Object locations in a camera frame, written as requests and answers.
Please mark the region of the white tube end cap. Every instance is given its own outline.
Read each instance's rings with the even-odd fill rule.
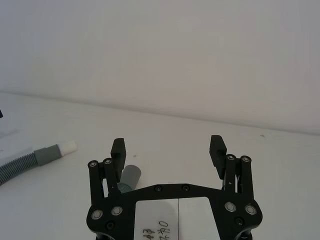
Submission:
[[[58,144],[61,156],[73,153],[78,149],[77,144],[75,141],[67,141],[63,144]]]

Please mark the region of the white backdrop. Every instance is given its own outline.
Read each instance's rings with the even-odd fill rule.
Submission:
[[[0,90],[320,134],[319,9],[316,0],[3,0]]]

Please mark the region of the black metal bracket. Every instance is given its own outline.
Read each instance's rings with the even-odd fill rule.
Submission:
[[[184,183],[159,184],[121,193],[117,182],[124,168],[126,148],[124,139],[117,138],[111,158],[88,163],[92,204],[86,218],[89,229],[96,233],[97,240],[134,240],[138,201],[207,197],[221,240],[251,240],[251,230],[260,225],[263,217],[254,200],[251,158],[227,155],[219,135],[211,136],[209,153],[222,179],[222,190]],[[104,197],[103,179],[107,180],[108,197]],[[112,215],[114,206],[122,207],[120,215]]]

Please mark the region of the gray corrugated hose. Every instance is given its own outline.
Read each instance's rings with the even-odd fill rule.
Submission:
[[[53,145],[35,150],[32,153],[18,157],[2,166],[0,166],[0,186],[10,179],[33,169],[37,166],[48,164],[64,155],[77,150],[74,141],[66,142],[62,145]]]

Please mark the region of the white paper label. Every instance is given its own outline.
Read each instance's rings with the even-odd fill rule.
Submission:
[[[206,197],[138,201],[134,240],[219,240]]]

